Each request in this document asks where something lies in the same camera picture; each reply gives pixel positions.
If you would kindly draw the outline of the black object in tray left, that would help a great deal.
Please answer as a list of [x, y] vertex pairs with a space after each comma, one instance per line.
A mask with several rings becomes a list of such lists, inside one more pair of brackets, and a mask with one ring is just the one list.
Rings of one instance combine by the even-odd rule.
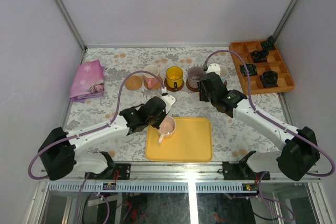
[[[257, 66], [255, 64], [246, 63], [246, 68], [247, 68], [250, 76], [256, 76], [257, 75]], [[247, 72], [246, 72], [246, 69], [245, 69], [244, 65], [240, 66], [240, 72], [244, 77], [247, 76]]]

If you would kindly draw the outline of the black object in tray middle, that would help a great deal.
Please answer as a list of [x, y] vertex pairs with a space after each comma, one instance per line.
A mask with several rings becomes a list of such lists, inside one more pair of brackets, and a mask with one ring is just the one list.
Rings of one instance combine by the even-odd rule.
[[260, 50], [260, 51], [255, 50], [250, 53], [250, 56], [254, 63], [267, 62], [268, 55], [269, 55], [269, 51], [265, 49]]

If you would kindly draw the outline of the dark brown wooden coaster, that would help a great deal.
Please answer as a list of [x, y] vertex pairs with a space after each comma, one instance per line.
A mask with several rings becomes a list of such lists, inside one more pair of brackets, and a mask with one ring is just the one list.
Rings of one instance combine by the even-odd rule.
[[166, 79], [164, 80], [164, 85], [165, 85], [165, 87], [166, 87], [166, 89], [167, 89], [168, 91], [171, 91], [171, 92], [178, 92], [178, 91], [182, 90], [182, 88], [184, 87], [184, 81], [182, 81], [182, 84], [181, 84], [178, 88], [172, 88], [172, 87], [170, 87], [170, 86], [168, 85]]
[[188, 80], [186, 81], [186, 86], [187, 88], [192, 91], [192, 92], [199, 92], [199, 89], [198, 88], [192, 88], [190, 85], [189, 85], [189, 82]]

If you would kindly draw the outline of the black object in tray front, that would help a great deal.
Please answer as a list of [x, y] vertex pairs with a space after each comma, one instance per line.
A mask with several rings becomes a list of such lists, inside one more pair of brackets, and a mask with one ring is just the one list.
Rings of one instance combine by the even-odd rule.
[[266, 71], [260, 75], [260, 81], [264, 88], [277, 87], [278, 74], [275, 71]]

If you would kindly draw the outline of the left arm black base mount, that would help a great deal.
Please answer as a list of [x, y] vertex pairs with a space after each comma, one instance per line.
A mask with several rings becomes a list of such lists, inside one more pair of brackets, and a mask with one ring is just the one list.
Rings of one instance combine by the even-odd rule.
[[107, 168], [101, 173], [95, 174], [93, 172], [86, 172], [85, 176], [88, 179], [95, 180], [129, 180], [131, 173], [131, 164], [115, 163], [109, 155], [104, 156], [107, 161]]

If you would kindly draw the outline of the purple mug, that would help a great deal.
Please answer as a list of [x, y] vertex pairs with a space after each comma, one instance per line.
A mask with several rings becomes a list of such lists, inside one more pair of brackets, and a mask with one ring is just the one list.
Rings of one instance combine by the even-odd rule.
[[205, 75], [205, 71], [202, 67], [195, 66], [195, 67], [191, 67], [188, 70], [187, 75], [188, 75], [187, 80], [189, 82], [189, 85], [192, 88], [198, 88], [198, 83], [201, 77]]

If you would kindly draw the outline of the orange compartment tray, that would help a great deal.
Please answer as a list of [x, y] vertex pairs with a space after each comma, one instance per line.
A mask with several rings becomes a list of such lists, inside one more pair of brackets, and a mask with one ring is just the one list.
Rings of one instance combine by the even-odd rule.
[[[250, 53], [255, 50], [262, 50], [262, 41], [241, 41], [232, 42], [229, 49], [232, 51], [231, 57], [239, 78], [240, 85], [244, 94], [265, 94], [282, 93], [294, 89], [295, 84], [288, 71], [288, 68], [277, 48], [270, 50], [267, 62], [254, 63]], [[248, 90], [248, 79], [240, 72], [240, 66], [243, 63], [252, 63], [257, 66], [257, 75], [250, 76], [250, 90]], [[278, 74], [278, 86], [273, 88], [264, 88], [260, 81], [260, 75], [266, 71], [275, 71]]]

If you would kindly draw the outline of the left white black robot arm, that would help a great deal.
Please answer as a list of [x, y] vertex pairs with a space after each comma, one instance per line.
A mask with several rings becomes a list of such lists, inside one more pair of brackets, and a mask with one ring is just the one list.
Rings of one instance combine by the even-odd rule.
[[175, 97], [153, 97], [147, 103], [122, 110], [113, 122], [106, 122], [80, 130], [65, 132], [53, 129], [38, 150], [51, 181], [71, 172], [84, 172], [89, 179], [113, 179], [116, 164], [108, 152], [91, 152], [96, 145], [118, 137], [142, 132], [148, 126], [159, 128], [175, 103]]

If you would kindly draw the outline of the yellow glass cup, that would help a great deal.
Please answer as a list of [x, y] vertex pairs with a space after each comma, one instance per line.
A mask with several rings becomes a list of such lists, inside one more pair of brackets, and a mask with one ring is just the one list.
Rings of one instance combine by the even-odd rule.
[[166, 71], [166, 81], [172, 88], [178, 88], [183, 81], [183, 70], [180, 67], [170, 67]]

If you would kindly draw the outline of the light woven coaster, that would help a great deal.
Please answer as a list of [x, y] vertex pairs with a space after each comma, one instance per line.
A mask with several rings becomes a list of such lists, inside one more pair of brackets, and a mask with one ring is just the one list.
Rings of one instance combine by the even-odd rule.
[[148, 90], [158, 90], [158, 89], [161, 89], [161, 87], [162, 87], [160, 82], [158, 82], [155, 86], [152, 86], [151, 88], [148, 87], [148, 84], [145, 80], [143, 81], [143, 84], [144, 84], [145, 88], [148, 89]]
[[137, 75], [132, 75], [125, 82], [125, 87], [131, 91], [138, 90], [139, 88], [142, 87], [142, 78]]

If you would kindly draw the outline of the yellow plastic tray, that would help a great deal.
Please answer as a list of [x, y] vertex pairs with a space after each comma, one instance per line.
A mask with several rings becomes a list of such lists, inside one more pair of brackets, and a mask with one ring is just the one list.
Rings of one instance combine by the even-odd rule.
[[213, 157], [211, 122], [206, 118], [175, 117], [176, 130], [159, 143], [159, 132], [149, 127], [146, 157], [155, 162], [208, 163]]

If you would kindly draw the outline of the blue mug cream inside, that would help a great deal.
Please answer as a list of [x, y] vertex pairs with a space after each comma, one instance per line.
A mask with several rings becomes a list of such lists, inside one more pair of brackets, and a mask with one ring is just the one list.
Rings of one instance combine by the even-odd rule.
[[225, 83], [227, 78], [228, 78], [228, 69], [223, 66], [223, 65], [220, 65], [220, 74], [219, 74], [220, 78], [221, 78], [221, 81], [222, 83]]

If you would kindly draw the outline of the cream mug pink handle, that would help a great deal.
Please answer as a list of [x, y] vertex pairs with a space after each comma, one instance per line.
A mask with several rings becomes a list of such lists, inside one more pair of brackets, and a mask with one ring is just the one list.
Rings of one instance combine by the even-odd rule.
[[144, 68], [144, 80], [147, 82], [148, 87], [155, 86], [159, 80], [160, 71], [157, 66], [148, 65]]

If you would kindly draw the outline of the black object in tray back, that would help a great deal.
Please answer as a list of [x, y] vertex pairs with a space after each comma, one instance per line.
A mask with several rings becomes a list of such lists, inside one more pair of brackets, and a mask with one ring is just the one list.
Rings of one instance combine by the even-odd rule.
[[266, 41], [263, 42], [262, 47], [264, 50], [275, 50], [275, 39], [273, 36], [269, 36]]

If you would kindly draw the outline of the aluminium front rail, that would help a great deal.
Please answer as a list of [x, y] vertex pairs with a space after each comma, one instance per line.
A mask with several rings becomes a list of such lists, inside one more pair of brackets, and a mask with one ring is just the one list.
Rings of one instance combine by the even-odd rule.
[[[192, 163], [160, 163], [160, 162], [121, 162], [131, 165], [130, 182], [186, 182], [195, 179], [197, 182], [215, 182], [224, 180], [224, 176], [217, 171], [222, 168], [221, 162], [205, 164]], [[299, 182], [287, 178], [280, 172], [269, 173], [274, 183], [320, 183], [321, 178], [305, 175]], [[71, 172], [57, 181], [80, 181], [85, 177], [84, 172]]]

